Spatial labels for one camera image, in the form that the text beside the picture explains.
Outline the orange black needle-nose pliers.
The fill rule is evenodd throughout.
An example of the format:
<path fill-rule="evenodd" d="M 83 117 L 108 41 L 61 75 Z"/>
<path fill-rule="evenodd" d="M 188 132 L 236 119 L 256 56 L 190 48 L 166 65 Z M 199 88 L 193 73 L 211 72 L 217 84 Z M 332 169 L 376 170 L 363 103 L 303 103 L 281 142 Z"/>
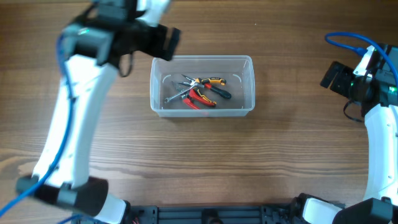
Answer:
<path fill-rule="evenodd" d="M 206 83 L 209 83 L 211 85 L 213 85 L 213 84 L 226 85 L 226 80 L 224 78 L 220 78 L 220 77 L 191 78 L 184 74 L 182 74 L 182 77 L 184 77 L 188 80 L 187 82 L 179 82 L 185 86 L 190 86 L 190 85 L 193 85 L 194 83 L 199 84 L 199 87 L 203 87 L 203 88 L 205 88 L 204 84 L 206 84 Z"/>

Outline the red handled cutters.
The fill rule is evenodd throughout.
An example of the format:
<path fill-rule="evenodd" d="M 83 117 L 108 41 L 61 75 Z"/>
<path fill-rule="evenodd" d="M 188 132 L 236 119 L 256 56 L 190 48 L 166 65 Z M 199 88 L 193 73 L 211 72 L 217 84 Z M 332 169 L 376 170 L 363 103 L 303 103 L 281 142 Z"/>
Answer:
<path fill-rule="evenodd" d="M 215 108 L 216 107 L 216 102 L 215 101 L 211 101 L 209 98 L 207 98 L 205 95 L 201 94 L 198 87 L 193 88 L 192 90 L 190 90 L 189 93 L 187 93 L 185 96 L 183 97 L 178 97 L 181 98 L 182 101 L 189 106 L 191 109 L 194 110 L 200 110 L 200 108 L 194 104 L 195 101 L 210 107 L 210 108 Z"/>

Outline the silver combination wrench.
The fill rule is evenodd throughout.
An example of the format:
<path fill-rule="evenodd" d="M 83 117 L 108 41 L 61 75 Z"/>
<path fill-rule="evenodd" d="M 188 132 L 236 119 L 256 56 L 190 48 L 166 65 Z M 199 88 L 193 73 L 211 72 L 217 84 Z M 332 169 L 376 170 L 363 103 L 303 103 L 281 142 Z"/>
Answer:
<path fill-rule="evenodd" d="M 194 83 L 193 85 L 190 85 L 190 87 L 187 88 L 187 89 L 181 89 L 180 85 L 181 85 L 181 83 L 176 83 L 176 84 L 174 85 L 174 86 L 177 88 L 178 93 L 175 94 L 174 96 L 170 96 L 170 97 L 166 98 L 166 99 L 164 100 L 164 103 L 169 103 L 170 101 L 174 100 L 175 98 L 183 97 L 183 96 L 185 96 L 187 93 L 189 93 L 190 90 L 192 90 L 193 88 L 199 86 L 199 84 Z"/>

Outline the red black awl screwdriver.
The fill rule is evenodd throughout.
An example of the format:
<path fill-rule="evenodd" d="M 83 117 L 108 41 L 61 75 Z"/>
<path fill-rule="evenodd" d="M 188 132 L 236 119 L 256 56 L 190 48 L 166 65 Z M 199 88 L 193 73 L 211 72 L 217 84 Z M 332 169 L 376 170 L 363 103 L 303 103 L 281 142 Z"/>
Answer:
<path fill-rule="evenodd" d="M 220 95 L 224 99 L 228 100 L 228 99 L 231 99 L 231 97 L 232 97 L 230 92 L 228 92 L 226 90 L 222 90 L 222 89 L 220 89 L 218 87 L 215 87 L 215 86 L 213 86 L 213 85 L 211 85 L 209 83 L 204 84 L 204 86 L 205 86 L 205 88 L 211 90 L 212 92 Z"/>

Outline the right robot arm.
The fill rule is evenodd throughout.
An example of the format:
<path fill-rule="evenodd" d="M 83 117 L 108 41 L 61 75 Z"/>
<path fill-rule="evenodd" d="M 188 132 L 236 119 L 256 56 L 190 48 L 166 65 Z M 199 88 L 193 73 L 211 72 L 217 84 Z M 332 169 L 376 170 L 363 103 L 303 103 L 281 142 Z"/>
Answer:
<path fill-rule="evenodd" d="M 320 84 L 361 107 L 368 134 L 368 180 L 362 202 L 347 208 L 308 195 L 295 197 L 291 223 L 397 223 L 397 87 L 386 57 L 397 47 L 369 46 L 356 68 L 333 62 Z"/>

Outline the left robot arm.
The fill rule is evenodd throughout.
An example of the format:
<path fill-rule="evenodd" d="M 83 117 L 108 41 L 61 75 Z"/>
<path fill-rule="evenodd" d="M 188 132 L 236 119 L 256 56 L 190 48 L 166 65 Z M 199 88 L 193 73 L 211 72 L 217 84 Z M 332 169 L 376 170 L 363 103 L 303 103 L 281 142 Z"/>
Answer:
<path fill-rule="evenodd" d="M 49 134 L 31 175 L 16 184 L 32 197 L 103 223 L 131 223 L 129 202 L 89 172 L 90 149 L 106 94 L 136 51 L 169 61 L 180 31 L 160 24 L 168 1 L 93 1 L 56 43 L 60 86 Z"/>

